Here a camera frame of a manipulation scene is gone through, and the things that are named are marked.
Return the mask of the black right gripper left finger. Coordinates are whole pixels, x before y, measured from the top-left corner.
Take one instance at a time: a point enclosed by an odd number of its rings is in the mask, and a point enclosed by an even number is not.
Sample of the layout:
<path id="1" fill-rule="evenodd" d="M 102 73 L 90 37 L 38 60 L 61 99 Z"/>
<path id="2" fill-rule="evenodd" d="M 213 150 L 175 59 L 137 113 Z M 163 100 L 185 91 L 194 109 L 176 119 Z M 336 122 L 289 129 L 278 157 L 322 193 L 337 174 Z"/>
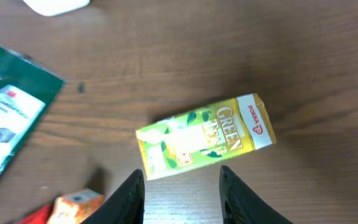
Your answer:
<path id="1" fill-rule="evenodd" d="M 144 175 L 136 169 L 82 224 L 143 224 Z"/>

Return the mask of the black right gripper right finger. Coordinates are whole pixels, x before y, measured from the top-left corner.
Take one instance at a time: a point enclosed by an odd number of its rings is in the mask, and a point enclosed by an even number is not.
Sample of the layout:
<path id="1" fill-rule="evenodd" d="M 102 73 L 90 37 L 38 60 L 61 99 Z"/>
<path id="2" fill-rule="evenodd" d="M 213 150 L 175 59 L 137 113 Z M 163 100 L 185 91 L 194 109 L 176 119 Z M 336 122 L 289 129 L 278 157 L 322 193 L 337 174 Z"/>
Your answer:
<path id="1" fill-rule="evenodd" d="M 224 224 L 292 224 L 265 203 L 228 166 L 221 166 L 219 194 Z"/>

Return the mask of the green tea carton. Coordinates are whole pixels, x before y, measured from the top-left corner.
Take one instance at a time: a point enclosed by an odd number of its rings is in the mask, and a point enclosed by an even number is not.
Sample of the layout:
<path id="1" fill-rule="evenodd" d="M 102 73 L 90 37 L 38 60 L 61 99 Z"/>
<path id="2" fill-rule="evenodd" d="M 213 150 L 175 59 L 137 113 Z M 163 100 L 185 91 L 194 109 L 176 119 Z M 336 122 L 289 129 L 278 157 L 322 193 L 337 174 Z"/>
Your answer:
<path id="1" fill-rule="evenodd" d="M 148 180 L 199 169 L 277 142 L 256 93 L 178 114 L 135 133 Z"/>

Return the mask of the green white glove package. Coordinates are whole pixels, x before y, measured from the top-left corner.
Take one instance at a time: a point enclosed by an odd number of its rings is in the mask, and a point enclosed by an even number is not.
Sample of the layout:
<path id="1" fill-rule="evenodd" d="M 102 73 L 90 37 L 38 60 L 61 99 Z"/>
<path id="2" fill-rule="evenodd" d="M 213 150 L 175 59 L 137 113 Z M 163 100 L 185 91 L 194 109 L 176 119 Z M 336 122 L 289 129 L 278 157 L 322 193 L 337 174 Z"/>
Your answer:
<path id="1" fill-rule="evenodd" d="M 31 58 L 0 46 L 0 176 L 64 84 Z"/>

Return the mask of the red chips bag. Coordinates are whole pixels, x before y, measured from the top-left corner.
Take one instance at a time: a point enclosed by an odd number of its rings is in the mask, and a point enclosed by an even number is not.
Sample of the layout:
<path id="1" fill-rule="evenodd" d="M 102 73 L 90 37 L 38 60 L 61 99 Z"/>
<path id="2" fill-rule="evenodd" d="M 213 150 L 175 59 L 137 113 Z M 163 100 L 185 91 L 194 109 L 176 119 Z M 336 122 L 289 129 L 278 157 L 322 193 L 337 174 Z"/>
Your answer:
<path id="1" fill-rule="evenodd" d="M 52 204 L 45 205 L 35 212 L 25 216 L 24 218 L 15 221 L 14 224 L 46 224 L 52 214 L 52 210 Z"/>

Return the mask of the orange tissue pack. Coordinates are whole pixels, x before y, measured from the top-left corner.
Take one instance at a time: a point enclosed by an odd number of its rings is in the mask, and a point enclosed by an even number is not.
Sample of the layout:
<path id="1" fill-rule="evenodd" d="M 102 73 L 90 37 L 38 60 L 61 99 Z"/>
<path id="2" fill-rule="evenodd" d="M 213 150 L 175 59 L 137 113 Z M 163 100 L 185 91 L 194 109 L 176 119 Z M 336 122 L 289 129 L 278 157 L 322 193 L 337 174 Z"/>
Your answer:
<path id="1" fill-rule="evenodd" d="M 102 205 L 104 195 L 91 189 L 63 195 L 55 200 L 47 224 L 79 224 Z"/>

